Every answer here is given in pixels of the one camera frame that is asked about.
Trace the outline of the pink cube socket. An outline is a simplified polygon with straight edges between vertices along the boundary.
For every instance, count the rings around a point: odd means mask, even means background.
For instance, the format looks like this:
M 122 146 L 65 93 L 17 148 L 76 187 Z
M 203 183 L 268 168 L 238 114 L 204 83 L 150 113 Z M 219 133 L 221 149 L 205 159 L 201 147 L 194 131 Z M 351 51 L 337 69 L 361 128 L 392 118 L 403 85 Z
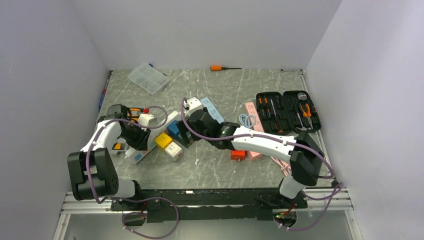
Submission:
M 254 151 L 247 151 L 246 154 L 251 161 L 259 160 L 263 156 L 263 154 Z

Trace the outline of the light blue power strip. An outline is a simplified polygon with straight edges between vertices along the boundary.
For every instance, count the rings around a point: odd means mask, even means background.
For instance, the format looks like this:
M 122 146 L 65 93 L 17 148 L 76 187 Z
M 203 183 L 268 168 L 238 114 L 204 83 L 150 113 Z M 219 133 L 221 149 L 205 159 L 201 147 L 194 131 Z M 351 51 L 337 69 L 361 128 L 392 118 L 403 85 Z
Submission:
M 204 107 L 207 108 L 207 111 L 212 116 L 213 119 L 217 120 L 218 123 L 223 123 L 225 119 L 219 113 L 217 108 L 213 105 L 211 100 L 208 97 L 204 97 L 200 100 Z M 254 116 L 253 114 L 240 114 L 238 116 L 239 123 L 246 128 L 252 129 L 256 124 L 260 123 L 259 117 Z

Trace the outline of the blue cube socket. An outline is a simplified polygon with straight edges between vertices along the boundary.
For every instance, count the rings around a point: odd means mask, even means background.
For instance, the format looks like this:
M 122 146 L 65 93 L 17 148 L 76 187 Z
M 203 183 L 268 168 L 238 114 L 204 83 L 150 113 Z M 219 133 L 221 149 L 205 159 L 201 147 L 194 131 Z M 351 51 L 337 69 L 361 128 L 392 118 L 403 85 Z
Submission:
M 180 130 L 178 127 L 178 121 L 174 120 L 167 126 L 167 133 L 170 137 L 177 140 L 180 135 Z

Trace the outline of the black tool case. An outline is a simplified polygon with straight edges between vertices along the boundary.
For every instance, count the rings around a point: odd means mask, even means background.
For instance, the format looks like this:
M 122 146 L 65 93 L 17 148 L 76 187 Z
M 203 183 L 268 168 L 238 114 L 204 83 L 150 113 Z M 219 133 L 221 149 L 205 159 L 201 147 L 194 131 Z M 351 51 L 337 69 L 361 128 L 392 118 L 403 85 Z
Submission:
M 265 133 L 315 133 L 322 128 L 313 100 L 304 90 L 260 92 L 255 106 Z

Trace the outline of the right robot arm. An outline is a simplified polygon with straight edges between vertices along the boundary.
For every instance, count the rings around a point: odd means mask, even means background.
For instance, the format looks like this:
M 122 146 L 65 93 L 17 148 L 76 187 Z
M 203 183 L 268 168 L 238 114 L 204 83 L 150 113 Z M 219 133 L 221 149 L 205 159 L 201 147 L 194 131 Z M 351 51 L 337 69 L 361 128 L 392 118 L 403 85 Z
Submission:
M 183 130 L 189 131 L 195 141 L 203 139 L 220 150 L 252 151 L 288 163 L 291 173 L 282 179 L 275 194 L 280 207 L 289 207 L 306 186 L 317 184 L 325 156 L 308 134 L 281 136 L 234 122 L 218 123 L 206 108 L 181 112 Z

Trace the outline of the white power strip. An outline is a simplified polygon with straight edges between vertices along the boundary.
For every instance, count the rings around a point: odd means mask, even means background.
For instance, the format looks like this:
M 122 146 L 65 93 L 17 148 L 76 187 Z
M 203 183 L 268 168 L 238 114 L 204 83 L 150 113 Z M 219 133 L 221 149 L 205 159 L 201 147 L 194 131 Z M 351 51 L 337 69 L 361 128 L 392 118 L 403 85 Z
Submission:
M 130 161 L 132 164 L 139 163 L 146 155 L 156 147 L 155 138 L 164 133 L 167 130 L 167 126 L 174 120 L 178 120 L 181 117 L 180 113 L 177 111 L 173 111 L 167 115 L 166 120 L 158 121 L 157 123 L 151 127 L 150 135 L 147 140 L 147 150 L 135 150 L 133 147 L 129 147 L 129 149 L 125 152 L 125 159 Z

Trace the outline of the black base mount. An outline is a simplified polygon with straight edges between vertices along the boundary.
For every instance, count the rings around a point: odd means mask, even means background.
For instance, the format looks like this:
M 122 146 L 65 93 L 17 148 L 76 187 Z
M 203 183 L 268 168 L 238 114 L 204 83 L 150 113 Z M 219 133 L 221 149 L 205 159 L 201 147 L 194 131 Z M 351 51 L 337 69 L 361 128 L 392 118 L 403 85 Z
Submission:
M 146 213 L 148 223 L 181 221 L 256 219 L 271 221 L 278 212 L 306 209 L 299 193 L 293 200 L 280 196 L 277 188 L 145 189 L 147 203 L 113 200 L 113 212 Z

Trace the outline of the grey tool tray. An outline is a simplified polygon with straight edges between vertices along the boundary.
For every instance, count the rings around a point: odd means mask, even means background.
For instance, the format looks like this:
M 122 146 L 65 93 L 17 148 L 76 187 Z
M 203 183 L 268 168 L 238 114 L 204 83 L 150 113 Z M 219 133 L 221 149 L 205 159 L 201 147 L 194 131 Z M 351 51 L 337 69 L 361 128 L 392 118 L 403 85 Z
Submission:
M 130 107 L 127 110 L 127 120 L 130 120 L 133 123 L 138 123 L 138 119 L 140 117 L 141 114 L 144 113 L 148 113 L 149 110 L 145 111 L 144 108 L 140 108 L 140 107 Z M 118 138 L 115 142 L 115 144 L 113 145 L 112 149 L 111 149 L 111 154 L 112 155 L 119 155 L 124 153 L 125 151 L 127 151 L 130 147 L 127 146 L 126 143 L 124 143 L 124 140 L 122 138 Z

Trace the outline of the red cube socket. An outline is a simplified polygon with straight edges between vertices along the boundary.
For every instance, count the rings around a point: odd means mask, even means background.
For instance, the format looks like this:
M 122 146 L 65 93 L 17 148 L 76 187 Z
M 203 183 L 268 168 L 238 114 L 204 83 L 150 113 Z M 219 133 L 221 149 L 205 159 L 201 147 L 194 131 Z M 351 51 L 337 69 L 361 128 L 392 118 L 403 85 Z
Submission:
M 230 159 L 235 161 L 243 161 L 246 158 L 246 152 L 244 150 L 232 150 L 230 153 Z

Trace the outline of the pink power strip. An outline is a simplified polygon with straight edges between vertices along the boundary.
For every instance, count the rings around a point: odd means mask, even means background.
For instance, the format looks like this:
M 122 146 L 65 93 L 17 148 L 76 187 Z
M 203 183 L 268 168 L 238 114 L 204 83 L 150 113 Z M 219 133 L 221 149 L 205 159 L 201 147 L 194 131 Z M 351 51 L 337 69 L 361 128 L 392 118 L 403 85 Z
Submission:
M 245 109 L 247 112 L 247 118 L 246 118 L 246 126 L 250 129 L 253 129 L 257 132 L 261 132 L 264 133 L 264 128 L 262 126 L 259 114 L 256 110 L 256 106 L 253 102 L 247 102 L 245 104 Z M 262 157 L 263 155 L 258 153 L 258 152 L 254 152 L 254 151 L 247 151 L 247 157 L 253 161 L 253 160 L 258 160 Z M 271 157 L 271 160 L 273 160 L 277 165 L 279 165 L 280 170 L 282 171 L 282 173 L 287 177 L 289 175 L 289 173 L 291 172 L 291 167 L 288 163 L 283 162 L 282 160 L 279 160 L 275 157 Z

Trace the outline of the yellow cube socket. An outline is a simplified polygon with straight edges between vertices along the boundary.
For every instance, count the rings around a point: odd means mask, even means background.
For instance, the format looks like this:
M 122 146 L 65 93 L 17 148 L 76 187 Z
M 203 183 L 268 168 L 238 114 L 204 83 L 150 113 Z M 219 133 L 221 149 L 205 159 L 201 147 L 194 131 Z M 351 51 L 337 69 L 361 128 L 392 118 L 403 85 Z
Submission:
M 165 150 L 173 142 L 173 139 L 167 133 L 162 132 L 154 139 L 154 142 L 158 148 Z

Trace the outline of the clear plastic organizer box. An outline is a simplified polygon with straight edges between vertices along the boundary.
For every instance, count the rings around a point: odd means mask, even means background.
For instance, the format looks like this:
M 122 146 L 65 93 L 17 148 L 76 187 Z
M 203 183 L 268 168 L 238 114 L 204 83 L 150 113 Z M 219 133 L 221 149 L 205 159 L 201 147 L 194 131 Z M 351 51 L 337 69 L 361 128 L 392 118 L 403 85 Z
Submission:
M 158 71 L 152 64 L 148 63 L 143 63 L 134 68 L 127 78 L 151 95 L 161 91 L 170 81 L 166 74 Z

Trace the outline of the blue red pen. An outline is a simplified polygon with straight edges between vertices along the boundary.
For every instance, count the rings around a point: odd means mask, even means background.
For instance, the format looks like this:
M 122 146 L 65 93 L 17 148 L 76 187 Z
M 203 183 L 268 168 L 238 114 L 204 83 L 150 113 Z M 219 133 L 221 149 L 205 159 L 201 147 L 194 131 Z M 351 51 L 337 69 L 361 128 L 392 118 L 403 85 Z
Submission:
M 106 92 L 107 92 L 108 84 L 109 84 L 109 80 L 107 80 L 105 82 L 104 88 L 103 88 L 103 90 L 101 92 L 99 103 L 98 103 L 98 109 L 99 110 L 102 108 L 102 105 L 103 105 L 103 102 L 104 102 L 104 98 L 105 98 L 105 95 L 106 95 Z

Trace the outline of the white cube socket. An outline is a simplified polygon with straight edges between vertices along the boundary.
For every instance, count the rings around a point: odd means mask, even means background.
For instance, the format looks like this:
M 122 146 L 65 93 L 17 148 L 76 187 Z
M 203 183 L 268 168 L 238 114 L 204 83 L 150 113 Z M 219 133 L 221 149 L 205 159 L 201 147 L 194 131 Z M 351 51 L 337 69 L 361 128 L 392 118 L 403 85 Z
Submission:
M 176 144 L 174 141 L 172 141 L 165 149 L 165 154 L 172 159 L 174 162 L 176 162 L 182 155 L 183 155 L 183 149 Z

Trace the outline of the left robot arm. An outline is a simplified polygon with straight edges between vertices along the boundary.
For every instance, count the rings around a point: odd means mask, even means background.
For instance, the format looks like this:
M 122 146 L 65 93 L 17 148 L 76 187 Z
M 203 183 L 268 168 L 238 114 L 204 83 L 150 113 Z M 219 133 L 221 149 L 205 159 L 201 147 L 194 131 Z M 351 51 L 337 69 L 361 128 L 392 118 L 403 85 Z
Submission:
M 131 210 L 139 209 L 144 196 L 135 180 L 118 177 L 111 151 L 118 139 L 123 139 L 135 150 L 148 147 L 149 128 L 130 121 L 130 109 L 121 104 L 112 105 L 106 115 L 99 117 L 96 130 L 89 142 L 67 157 L 70 183 L 76 200 L 99 200 L 100 197 L 124 198 Z

